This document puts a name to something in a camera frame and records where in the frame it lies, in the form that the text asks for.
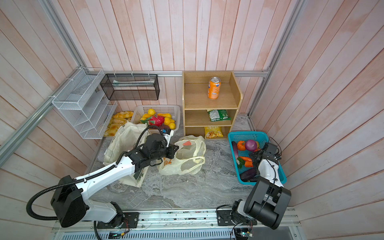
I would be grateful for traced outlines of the cream canvas tote bag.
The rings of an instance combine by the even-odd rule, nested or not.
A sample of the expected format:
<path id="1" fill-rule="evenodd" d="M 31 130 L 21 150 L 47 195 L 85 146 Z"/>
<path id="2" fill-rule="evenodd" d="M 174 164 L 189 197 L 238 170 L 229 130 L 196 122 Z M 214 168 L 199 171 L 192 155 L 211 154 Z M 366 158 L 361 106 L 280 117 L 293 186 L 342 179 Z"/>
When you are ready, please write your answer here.
<path id="1" fill-rule="evenodd" d="M 131 151 L 134 148 L 138 137 L 146 127 L 146 124 L 133 124 L 131 122 L 127 122 L 123 126 L 120 126 L 104 153 L 103 165 L 107 166 L 117 161 L 122 152 Z M 137 173 L 119 179 L 119 182 L 124 185 L 140 188 L 147 171 L 148 167 L 145 167 Z"/>

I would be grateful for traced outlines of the yellow plastic bag orange print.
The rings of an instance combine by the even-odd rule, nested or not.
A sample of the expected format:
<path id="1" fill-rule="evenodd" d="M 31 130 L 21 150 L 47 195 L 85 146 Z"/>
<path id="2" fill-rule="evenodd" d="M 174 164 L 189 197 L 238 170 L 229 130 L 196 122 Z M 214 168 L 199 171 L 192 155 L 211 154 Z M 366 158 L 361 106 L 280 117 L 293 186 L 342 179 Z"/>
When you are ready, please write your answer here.
<path id="1" fill-rule="evenodd" d="M 179 149 L 173 159 L 163 158 L 158 166 L 161 175 L 195 175 L 206 162 L 207 147 L 202 136 L 184 136 L 175 143 Z"/>

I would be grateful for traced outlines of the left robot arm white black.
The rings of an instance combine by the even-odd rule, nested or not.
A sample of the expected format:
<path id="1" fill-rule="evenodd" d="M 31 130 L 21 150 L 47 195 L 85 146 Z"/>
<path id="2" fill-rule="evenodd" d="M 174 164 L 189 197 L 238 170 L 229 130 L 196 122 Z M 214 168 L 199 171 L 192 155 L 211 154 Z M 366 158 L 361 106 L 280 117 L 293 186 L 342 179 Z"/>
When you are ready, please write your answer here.
<path id="1" fill-rule="evenodd" d="M 121 227 L 125 214 L 115 202 L 99 203 L 90 198 L 107 185 L 139 172 L 154 161 L 163 158 L 172 159 L 178 146 L 170 143 L 173 131 L 151 134 L 146 141 L 129 152 L 122 152 L 118 160 L 90 174 L 75 179 L 65 176 L 59 184 L 44 189 L 30 198 L 26 205 L 27 214 L 41 221 L 59 221 L 61 227 L 68 228 L 78 222 L 102 222 L 113 228 Z M 34 201 L 40 196 L 53 191 L 51 206 L 55 216 L 47 217 L 35 213 Z"/>

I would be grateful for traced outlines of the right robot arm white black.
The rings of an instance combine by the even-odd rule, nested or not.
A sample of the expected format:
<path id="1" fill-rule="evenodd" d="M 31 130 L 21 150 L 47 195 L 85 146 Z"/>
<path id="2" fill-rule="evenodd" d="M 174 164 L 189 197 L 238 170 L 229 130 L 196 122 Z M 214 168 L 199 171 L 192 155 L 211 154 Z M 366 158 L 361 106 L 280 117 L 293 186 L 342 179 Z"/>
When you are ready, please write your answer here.
<path id="1" fill-rule="evenodd" d="M 237 162 L 247 168 L 240 180 L 255 185 L 246 200 L 234 203 L 231 218 L 235 224 L 259 221 L 273 230 L 280 225 L 292 197 L 280 180 L 280 158 L 279 147 L 272 143 L 250 153 L 247 159 L 238 157 Z"/>

